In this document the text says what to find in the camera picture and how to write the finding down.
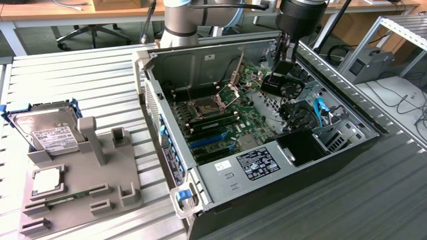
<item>gray parts holder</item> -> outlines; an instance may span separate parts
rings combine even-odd
[[[95,136],[93,117],[78,118],[77,129],[87,139],[77,144],[79,151],[54,157],[46,151],[27,153],[38,169],[25,179],[18,232],[26,240],[142,204],[130,133],[117,127]],[[39,186],[37,174],[50,186]]]

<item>motherboard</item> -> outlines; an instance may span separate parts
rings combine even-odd
[[[276,134],[265,123],[265,116],[253,107],[252,95],[248,94],[258,91],[265,74],[264,68],[246,66],[237,84],[226,82],[211,86],[214,93],[201,97],[198,93],[207,90],[181,91],[175,94],[186,95],[185,100],[175,101],[174,98],[167,101],[198,165],[254,148]]]

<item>hard drive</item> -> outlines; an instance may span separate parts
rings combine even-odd
[[[31,151],[45,150],[51,156],[78,150],[85,136],[77,130],[81,117],[77,101],[0,106],[0,114],[25,138]]]

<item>power supply label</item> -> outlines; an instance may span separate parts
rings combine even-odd
[[[33,131],[31,135],[37,138],[47,153],[77,147],[77,141],[69,126]]]
[[[236,159],[246,178],[252,181],[280,170],[280,167],[265,147],[241,154]]]

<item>office chair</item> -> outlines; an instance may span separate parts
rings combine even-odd
[[[77,36],[77,35],[79,35],[79,34],[82,34],[85,32],[90,32],[90,35],[91,35],[91,48],[95,49],[95,40],[94,40],[94,38],[97,37],[97,31],[123,39],[125,40],[125,44],[130,45],[130,43],[131,43],[130,38],[126,35],[103,28],[102,26],[105,26],[105,25],[107,25],[107,24],[89,24],[89,25],[86,25],[83,27],[78,27],[78,25],[74,25],[73,26],[73,31],[70,33],[67,33],[66,35],[63,35],[63,36],[61,36],[61,37],[58,37],[55,39],[58,49],[67,51],[69,48],[66,47],[66,44],[62,41],[69,40],[71,37],[74,37],[74,36]],[[115,23],[111,24],[111,29],[113,30],[118,30],[119,29],[117,27]]]

